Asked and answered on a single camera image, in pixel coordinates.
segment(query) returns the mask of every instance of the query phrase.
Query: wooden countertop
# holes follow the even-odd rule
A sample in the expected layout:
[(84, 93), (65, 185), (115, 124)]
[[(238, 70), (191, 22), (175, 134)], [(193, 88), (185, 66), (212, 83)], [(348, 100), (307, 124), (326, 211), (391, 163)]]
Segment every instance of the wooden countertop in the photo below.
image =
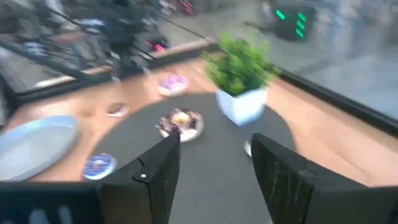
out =
[[(203, 66), (201, 59), (190, 60), (154, 70), (150, 75), (132, 77), (121, 84), (94, 86), (22, 107), (8, 128), (55, 114), (72, 114), (81, 126), (76, 147), (32, 180), (81, 180), (84, 163), (96, 143), (123, 120), (106, 116), (107, 106), (123, 101), (133, 113), (164, 100), (156, 86), (169, 74), (167, 70), (188, 78), (189, 93), (214, 92), (216, 87), (204, 75)], [(267, 105), (288, 123), (298, 153), (369, 186), (398, 184), (398, 139), (282, 80), (270, 85)]]

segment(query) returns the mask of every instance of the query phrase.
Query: pink light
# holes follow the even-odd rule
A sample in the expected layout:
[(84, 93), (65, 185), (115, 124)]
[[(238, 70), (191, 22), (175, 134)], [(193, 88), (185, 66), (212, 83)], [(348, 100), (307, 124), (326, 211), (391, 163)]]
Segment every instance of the pink light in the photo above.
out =
[(164, 48), (162, 46), (158, 45), (158, 44), (155, 45), (155, 48), (156, 48), (157, 51), (164, 51)]

